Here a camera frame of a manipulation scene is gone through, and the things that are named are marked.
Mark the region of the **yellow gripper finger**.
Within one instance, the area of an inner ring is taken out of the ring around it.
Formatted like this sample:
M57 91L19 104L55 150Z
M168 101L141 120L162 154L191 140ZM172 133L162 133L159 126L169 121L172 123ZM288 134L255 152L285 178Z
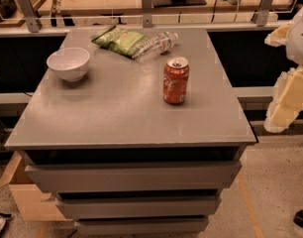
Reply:
M267 35L264 42L272 47L286 46L288 44L288 30L291 26L291 21L276 28Z
M264 129L280 133L287 129L303 111L303 66L283 72L274 85Z

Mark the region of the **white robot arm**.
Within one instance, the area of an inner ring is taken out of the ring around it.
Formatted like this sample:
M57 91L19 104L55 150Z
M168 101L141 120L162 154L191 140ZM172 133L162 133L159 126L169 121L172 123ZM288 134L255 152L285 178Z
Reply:
M275 82L263 124L266 131L280 133L303 111L303 7L291 21L268 34L264 42L273 47L285 46L287 58L297 64Z

